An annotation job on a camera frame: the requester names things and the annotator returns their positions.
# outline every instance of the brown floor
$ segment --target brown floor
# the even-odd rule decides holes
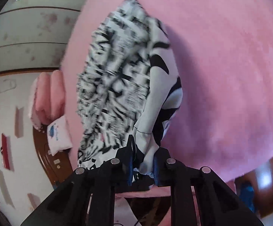
[[[273,158],[259,168],[236,179],[236,187],[244,181],[251,182],[255,191],[254,205],[261,217],[273,212]]]

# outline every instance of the pink bed sheet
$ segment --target pink bed sheet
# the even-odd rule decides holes
[[[62,63],[65,115],[77,167],[83,129],[77,73],[91,32],[123,0],[87,0]],[[163,21],[184,98],[162,145],[185,165],[210,166],[225,182],[273,157],[273,0],[138,0]]]

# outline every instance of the white pillow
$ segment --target white pillow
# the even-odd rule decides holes
[[[64,115],[48,125],[47,137],[52,156],[73,147]]]

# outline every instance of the round metal pin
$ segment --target round metal pin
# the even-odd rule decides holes
[[[118,158],[113,158],[111,161],[110,161],[111,164],[113,165],[116,165],[116,164],[119,164],[120,163],[120,160]]]
[[[167,159],[168,164],[174,164],[175,162],[176,162],[176,160],[174,158],[168,158]]]
[[[75,171],[76,174],[83,174],[84,173],[84,168],[83,167],[78,167]]]
[[[211,169],[209,167],[203,167],[202,168],[202,172],[204,172],[204,173],[210,173]]]

